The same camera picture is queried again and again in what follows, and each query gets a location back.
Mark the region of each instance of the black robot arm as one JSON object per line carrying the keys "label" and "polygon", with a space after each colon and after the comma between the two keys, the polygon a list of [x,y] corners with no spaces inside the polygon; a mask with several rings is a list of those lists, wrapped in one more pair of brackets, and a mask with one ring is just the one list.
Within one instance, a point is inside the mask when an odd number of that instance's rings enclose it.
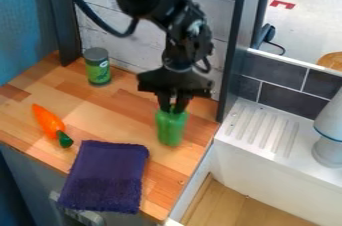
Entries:
{"label": "black robot arm", "polygon": [[[211,69],[207,59],[213,45],[204,12],[192,0],[116,0],[120,9],[132,17],[124,33],[106,24],[83,0],[73,0],[97,25],[117,37],[131,35],[139,22],[146,19],[166,33],[163,67],[138,74],[139,90],[154,92],[161,109],[170,112],[171,97],[176,97],[173,111],[182,112],[193,96],[210,97],[213,82],[197,75]],[[197,63],[203,61],[204,67]]]}

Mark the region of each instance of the wooden countertop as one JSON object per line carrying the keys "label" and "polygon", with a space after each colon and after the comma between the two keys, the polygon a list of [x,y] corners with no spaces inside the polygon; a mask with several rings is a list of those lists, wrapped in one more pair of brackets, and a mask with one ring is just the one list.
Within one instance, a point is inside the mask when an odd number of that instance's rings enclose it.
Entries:
{"label": "wooden countertop", "polygon": [[[82,140],[145,145],[151,156],[144,171],[140,210],[160,223],[168,217],[217,130],[217,103],[194,99],[182,144],[163,146],[154,126],[155,96],[137,91],[134,74],[114,67],[112,73],[110,85],[92,87],[82,59],[64,68],[56,54],[47,56],[0,87],[0,140],[64,174]],[[32,103],[63,119],[66,133],[75,141],[71,148],[63,149],[47,139],[33,118]]]}

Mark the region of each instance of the purple towel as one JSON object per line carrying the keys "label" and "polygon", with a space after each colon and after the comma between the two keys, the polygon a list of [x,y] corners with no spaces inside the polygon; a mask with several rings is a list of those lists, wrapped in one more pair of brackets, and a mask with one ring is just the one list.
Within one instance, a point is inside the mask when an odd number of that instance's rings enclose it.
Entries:
{"label": "purple towel", "polygon": [[83,141],[58,203],[76,210],[138,213],[148,156],[142,145]]}

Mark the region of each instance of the red marking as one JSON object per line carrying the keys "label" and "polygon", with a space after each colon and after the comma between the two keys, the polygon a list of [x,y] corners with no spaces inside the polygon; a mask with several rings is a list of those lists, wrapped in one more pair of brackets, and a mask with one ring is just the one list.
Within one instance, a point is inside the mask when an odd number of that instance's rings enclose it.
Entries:
{"label": "red marking", "polygon": [[273,0],[270,6],[277,7],[278,5],[284,5],[286,9],[293,9],[295,7],[295,4],[283,2],[279,0]]}

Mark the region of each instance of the wooden surface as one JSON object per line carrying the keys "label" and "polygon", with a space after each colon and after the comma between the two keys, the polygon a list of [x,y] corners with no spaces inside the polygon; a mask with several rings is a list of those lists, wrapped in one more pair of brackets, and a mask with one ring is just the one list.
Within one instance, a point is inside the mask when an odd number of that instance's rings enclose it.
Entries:
{"label": "wooden surface", "polygon": [[[127,27],[129,17],[121,12],[115,0],[85,1],[112,26],[120,30]],[[214,55],[209,57],[213,66],[210,77],[216,80],[213,97],[218,99],[235,0],[193,1],[201,5],[213,32],[215,50]],[[106,48],[116,64],[134,72],[153,69],[161,64],[165,33],[152,23],[141,21],[131,37],[120,39],[103,31],[80,10],[77,10],[77,17],[84,49],[94,46]]]}
{"label": "wooden surface", "polygon": [[189,206],[185,226],[314,226],[310,222],[248,198],[211,176]]}
{"label": "wooden surface", "polygon": [[342,52],[323,55],[317,61],[317,65],[324,66],[333,70],[342,71]]}
{"label": "wooden surface", "polygon": [[[80,59],[59,66],[57,55],[0,87],[0,140],[24,154],[68,174],[82,140],[145,145],[150,150],[143,177],[140,210],[157,222],[165,220],[194,172],[218,127],[217,103],[194,99],[181,146],[170,148],[156,138],[153,94],[137,91],[134,74],[112,68],[113,82],[92,87]],[[48,140],[33,118],[37,103],[63,119],[75,141],[69,149]]]}

